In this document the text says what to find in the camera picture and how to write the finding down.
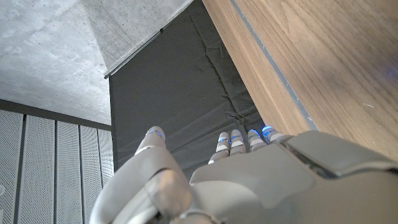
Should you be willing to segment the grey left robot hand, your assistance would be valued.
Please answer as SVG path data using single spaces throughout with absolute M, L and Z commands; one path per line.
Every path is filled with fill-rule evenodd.
M 106 183 L 91 223 L 396 223 L 397 162 L 319 131 L 221 133 L 186 177 L 148 130 Z

